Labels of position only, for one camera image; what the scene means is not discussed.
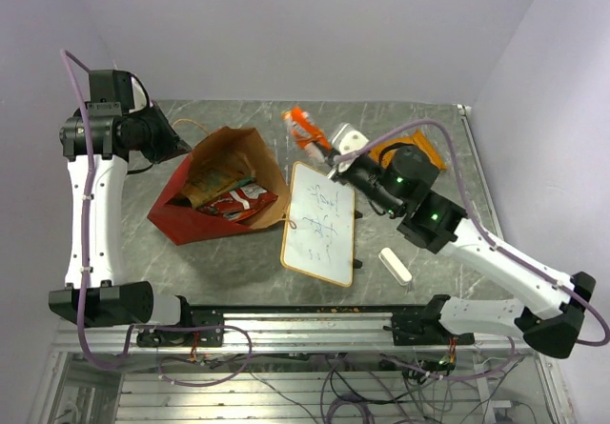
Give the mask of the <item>orange honey snack bag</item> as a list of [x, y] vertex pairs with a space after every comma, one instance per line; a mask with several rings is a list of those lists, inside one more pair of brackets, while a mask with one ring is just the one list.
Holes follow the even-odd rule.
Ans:
[[397, 152], [397, 149], [403, 146], [413, 146], [418, 148], [440, 171], [445, 171], [447, 169], [442, 157], [421, 130], [416, 130], [409, 135], [403, 135], [398, 138], [386, 140], [373, 147], [368, 152], [368, 155], [374, 161], [380, 162], [383, 168], [387, 168], [394, 154]]

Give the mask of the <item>brown teal chips bag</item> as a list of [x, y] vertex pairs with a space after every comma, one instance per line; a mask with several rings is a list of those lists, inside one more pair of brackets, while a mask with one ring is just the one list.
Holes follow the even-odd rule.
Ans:
[[246, 159], [225, 155], [196, 163], [190, 170], [180, 194], [196, 209], [225, 192], [254, 179], [255, 171]]

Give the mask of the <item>red brown paper bag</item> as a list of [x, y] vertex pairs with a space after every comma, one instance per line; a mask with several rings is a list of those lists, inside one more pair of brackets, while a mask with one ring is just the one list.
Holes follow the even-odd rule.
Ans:
[[220, 128], [190, 151], [148, 219], [176, 245], [255, 232], [280, 222], [290, 191], [255, 128]]

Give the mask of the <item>orange white Fox's candy bag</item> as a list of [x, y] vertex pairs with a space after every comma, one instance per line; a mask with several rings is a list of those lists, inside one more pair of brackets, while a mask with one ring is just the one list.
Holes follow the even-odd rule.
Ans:
[[294, 107], [284, 111], [281, 119], [296, 144], [315, 162], [324, 163], [332, 147], [312, 116], [300, 107]]

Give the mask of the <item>red Doritos bag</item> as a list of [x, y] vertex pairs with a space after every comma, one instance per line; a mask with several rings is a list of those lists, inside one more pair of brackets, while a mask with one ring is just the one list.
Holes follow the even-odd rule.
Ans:
[[196, 210], [207, 215], [239, 223], [261, 212], [277, 199], [274, 192], [269, 192], [256, 183], [249, 183], [225, 192]]

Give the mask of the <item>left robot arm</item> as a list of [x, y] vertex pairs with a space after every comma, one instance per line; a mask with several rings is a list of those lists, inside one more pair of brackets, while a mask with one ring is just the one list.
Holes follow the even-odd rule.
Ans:
[[190, 152], [165, 114], [128, 71], [89, 74], [90, 99], [59, 136], [71, 179], [71, 259], [50, 310], [86, 328], [160, 325], [174, 345], [187, 343], [193, 320], [183, 300], [147, 281], [131, 282], [123, 263], [121, 203], [131, 152], [154, 166]]

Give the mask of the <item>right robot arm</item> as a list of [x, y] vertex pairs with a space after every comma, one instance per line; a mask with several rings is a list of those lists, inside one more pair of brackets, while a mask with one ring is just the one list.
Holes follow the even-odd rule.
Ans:
[[585, 305], [595, 289], [587, 273], [531, 272], [535, 261], [491, 234], [478, 231], [460, 205], [433, 191], [439, 169], [415, 145], [394, 147], [387, 166], [368, 155], [335, 163], [333, 180], [349, 184], [390, 218], [420, 249], [444, 255], [487, 276], [508, 291], [508, 300], [464, 300], [436, 295], [425, 306], [421, 335], [437, 344], [451, 335], [487, 333], [523, 340], [557, 359], [575, 347]]

